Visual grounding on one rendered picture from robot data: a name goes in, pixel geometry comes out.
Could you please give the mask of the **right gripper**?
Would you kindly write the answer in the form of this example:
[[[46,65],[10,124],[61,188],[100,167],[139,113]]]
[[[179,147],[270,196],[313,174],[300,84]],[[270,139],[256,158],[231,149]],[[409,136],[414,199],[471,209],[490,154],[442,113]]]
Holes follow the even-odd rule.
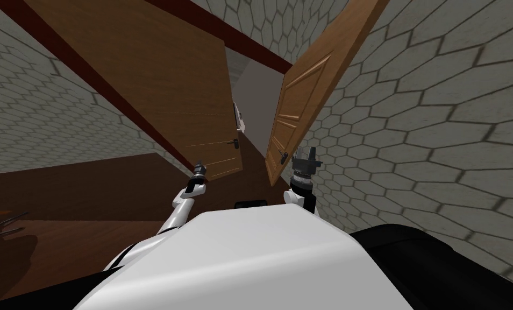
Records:
[[[291,162],[294,172],[299,174],[316,174],[317,168],[322,165],[321,161],[316,161],[315,147],[310,148],[308,159],[303,159],[303,149],[298,148]]]

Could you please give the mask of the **light brown panelled door leaf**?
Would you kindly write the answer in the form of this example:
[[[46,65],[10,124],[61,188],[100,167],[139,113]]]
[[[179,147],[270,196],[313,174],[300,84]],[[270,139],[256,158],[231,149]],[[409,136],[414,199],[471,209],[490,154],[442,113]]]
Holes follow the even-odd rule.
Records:
[[[349,0],[285,73],[266,153],[272,186],[390,0]],[[288,152],[280,164],[278,150]]]

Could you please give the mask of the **dark brown plain door leaf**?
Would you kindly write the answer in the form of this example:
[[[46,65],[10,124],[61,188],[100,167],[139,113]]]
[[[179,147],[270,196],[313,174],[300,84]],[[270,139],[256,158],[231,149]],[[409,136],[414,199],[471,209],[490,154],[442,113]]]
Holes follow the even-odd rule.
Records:
[[[146,0],[26,2],[209,180],[242,170],[223,41]]]

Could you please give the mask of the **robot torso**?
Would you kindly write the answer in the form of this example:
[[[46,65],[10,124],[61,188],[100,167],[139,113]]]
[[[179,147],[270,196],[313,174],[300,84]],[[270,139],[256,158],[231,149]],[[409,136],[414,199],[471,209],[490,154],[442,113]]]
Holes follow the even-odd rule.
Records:
[[[352,236],[295,204],[203,213],[74,310],[413,310]]]

